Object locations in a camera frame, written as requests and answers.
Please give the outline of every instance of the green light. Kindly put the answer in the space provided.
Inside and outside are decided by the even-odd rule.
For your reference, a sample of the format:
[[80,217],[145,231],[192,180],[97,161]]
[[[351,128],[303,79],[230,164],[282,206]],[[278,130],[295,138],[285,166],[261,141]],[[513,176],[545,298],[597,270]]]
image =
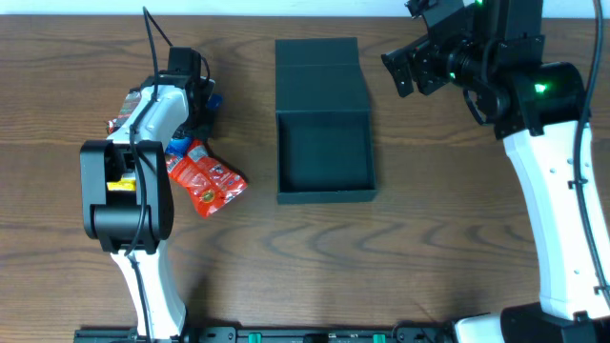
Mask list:
[[548,87],[546,85],[542,85],[542,84],[536,84],[536,85],[534,85],[534,87],[536,88],[536,93],[544,93],[546,91],[546,89],[548,89]]

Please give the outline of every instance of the green connector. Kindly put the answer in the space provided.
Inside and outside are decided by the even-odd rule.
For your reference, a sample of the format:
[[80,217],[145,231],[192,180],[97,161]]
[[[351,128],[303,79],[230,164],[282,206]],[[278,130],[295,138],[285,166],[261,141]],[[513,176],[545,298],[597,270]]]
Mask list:
[[248,335],[248,343],[261,343],[263,341],[263,335],[260,333],[250,333]]
[[385,343],[385,334],[374,334],[373,343]]

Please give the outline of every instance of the yellow label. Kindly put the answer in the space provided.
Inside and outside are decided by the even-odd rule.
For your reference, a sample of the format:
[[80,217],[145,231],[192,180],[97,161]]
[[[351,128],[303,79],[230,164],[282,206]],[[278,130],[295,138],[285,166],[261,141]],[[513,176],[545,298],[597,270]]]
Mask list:
[[107,182],[108,191],[129,191],[135,192],[134,179],[121,179],[120,181]]

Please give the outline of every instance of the blue object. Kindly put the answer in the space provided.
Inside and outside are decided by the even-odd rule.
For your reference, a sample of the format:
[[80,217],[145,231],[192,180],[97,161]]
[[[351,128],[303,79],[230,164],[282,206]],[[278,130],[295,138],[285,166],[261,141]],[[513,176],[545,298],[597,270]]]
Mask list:
[[169,153],[172,155],[176,155],[179,157],[184,157],[184,154],[187,152],[189,147],[193,142],[192,137],[185,137],[181,139],[172,139],[168,144],[168,148],[165,149],[165,153]]
[[210,111],[216,111],[222,105],[222,96],[220,94],[212,94],[210,100],[206,104],[206,108]]

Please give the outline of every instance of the black clamp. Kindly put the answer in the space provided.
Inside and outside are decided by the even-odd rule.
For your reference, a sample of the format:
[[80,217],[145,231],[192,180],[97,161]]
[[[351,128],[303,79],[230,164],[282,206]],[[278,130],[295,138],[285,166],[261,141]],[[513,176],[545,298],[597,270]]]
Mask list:
[[593,288],[593,291],[595,291],[595,295],[599,295],[600,292],[608,292],[610,291],[610,286],[596,286]]
[[574,181],[568,181],[568,188],[570,190],[574,189],[574,185],[586,185],[587,183],[589,183],[589,180],[582,178],[579,180],[574,180]]
[[437,0],[409,0],[404,6],[409,9],[412,17],[417,18],[436,4]]

